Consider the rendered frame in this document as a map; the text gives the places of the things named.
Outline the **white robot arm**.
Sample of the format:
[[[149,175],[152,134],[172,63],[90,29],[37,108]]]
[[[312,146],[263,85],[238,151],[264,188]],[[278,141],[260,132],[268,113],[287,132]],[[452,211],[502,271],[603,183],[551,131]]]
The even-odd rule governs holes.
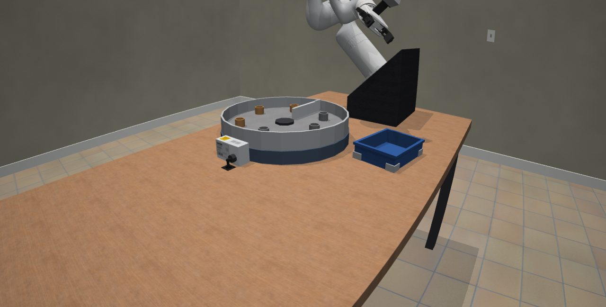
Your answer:
[[[306,20],[309,26],[317,31],[326,30],[341,23],[342,27],[336,34],[336,42],[367,80],[387,61],[357,26],[355,20],[359,17],[356,8],[360,8],[362,5],[373,5],[376,7],[372,11],[379,15],[387,7],[399,5],[400,1],[382,0],[376,6],[373,0],[327,0],[326,2],[307,0]]]

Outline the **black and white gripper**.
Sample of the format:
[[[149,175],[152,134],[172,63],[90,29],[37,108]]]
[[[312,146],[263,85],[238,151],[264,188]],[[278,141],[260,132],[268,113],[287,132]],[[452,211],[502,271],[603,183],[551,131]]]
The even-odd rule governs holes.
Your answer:
[[[372,11],[372,9],[375,7],[372,6],[373,5],[362,5],[360,8],[357,7],[356,10],[358,17],[364,26],[368,27],[369,30],[371,30],[377,36],[383,36],[384,40],[387,42],[387,44],[389,44],[392,42],[394,37],[392,36],[392,33],[388,31],[388,26],[383,19]],[[386,35],[384,35],[384,33],[386,33]]]

